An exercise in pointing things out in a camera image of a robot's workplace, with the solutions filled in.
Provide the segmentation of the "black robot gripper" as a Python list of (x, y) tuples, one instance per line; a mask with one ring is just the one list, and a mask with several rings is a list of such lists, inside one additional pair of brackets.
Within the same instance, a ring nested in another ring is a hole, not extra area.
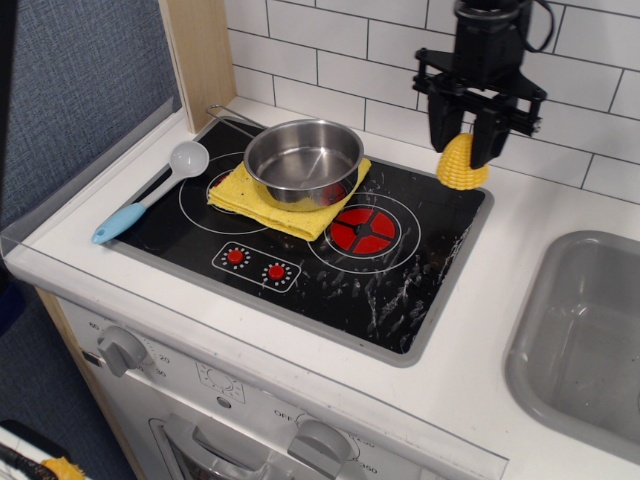
[(520, 67), (534, 47), (527, 40), (529, 12), (457, 12), (451, 52), (421, 48), (414, 89), (428, 98), (431, 144), (442, 153), (462, 128), (464, 114), (476, 115), (471, 168), (498, 157), (511, 129), (531, 135), (541, 121), (546, 92)]

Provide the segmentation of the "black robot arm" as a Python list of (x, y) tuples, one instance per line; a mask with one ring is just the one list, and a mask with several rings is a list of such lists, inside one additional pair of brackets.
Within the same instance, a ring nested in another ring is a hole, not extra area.
[(465, 113), (475, 116), (469, 167), (497, 158), (512, 131), (531, 136), (539, 128), (541, 87), (521, 72), (531, 1), (456, 1), (451, 52), (422, 48), (413, 88), (427, 96), (431, 144), (439, 153), (461, 133)]

